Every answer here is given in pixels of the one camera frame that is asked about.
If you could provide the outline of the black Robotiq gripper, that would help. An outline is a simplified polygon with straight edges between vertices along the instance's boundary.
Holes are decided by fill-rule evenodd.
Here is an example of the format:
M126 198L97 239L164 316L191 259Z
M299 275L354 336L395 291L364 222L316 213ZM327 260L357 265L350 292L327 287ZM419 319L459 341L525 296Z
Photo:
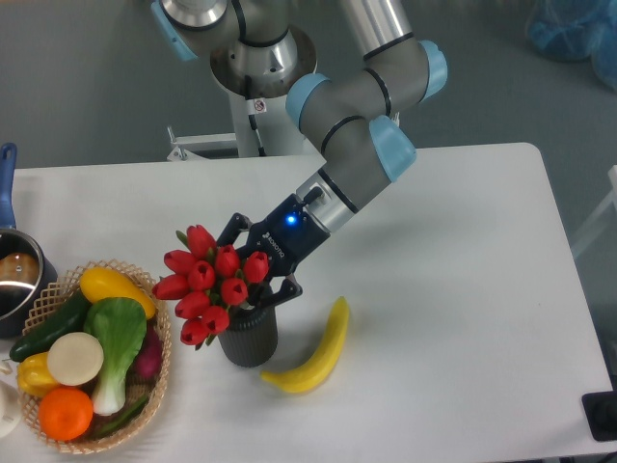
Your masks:
M322 195L322 192L309 192L300 198L292 194L259 222L252 222L239 212L230 217L217 238L217 246L231 245L244 258L260 251L269 259L268 274L260 282L250 282L244 277L248 290L244 310L274 309L303 294L293 273L302 260L331 236L309 214L309 206ZM244 232L248 234L245 244L236 245Z

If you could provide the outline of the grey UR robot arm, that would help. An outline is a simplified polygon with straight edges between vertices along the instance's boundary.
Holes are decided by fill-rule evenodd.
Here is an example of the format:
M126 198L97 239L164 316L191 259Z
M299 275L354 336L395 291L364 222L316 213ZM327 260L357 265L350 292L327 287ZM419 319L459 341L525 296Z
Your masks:
M241 99L237 135L255 137L265 156L266 101L285 100L274 134L300 133L324 158L323 166L262 221L235 214L219 241L247 241L269 260L278 291L260 283L247 305L266 309L299 296L298 264L395 182L415 161L412 142L395 116L439 92L446 59L431 41L416 38L398 1L345 1L342 9L363 56L363 70L334 83L316 71L311 41L288 20L283 1L155 1L152 12L183 60L206 57L218 83Z

